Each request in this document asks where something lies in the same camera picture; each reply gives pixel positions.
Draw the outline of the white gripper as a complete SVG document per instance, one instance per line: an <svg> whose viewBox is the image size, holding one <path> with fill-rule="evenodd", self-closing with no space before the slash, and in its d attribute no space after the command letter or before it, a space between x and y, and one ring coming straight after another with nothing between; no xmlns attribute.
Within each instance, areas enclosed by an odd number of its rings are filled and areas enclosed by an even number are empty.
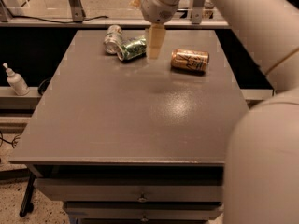
<svg viewBox="0 0 299 224"><path fill-rule="evenodd" d="M179 0L132 0L130 2L132 7L140 8L146 21L152 23L146 31L147 57L149 59L159 57L166 34L163 24L172 19L178 9L178 3Z"/></svg>

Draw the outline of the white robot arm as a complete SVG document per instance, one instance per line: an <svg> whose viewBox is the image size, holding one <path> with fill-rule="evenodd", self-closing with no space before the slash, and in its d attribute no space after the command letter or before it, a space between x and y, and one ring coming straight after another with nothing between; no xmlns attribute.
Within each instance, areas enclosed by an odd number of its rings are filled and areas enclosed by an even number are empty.
<svg viewBox="0 0 299 224"><path fill-rule="evenodd" d="M194 0L203 5L205 0ZM288 0L211 0L269 88L237 123L224 167L224 224L299 223L299 15ZM146 21L172 19L179 0L140 0Z"/></svg>

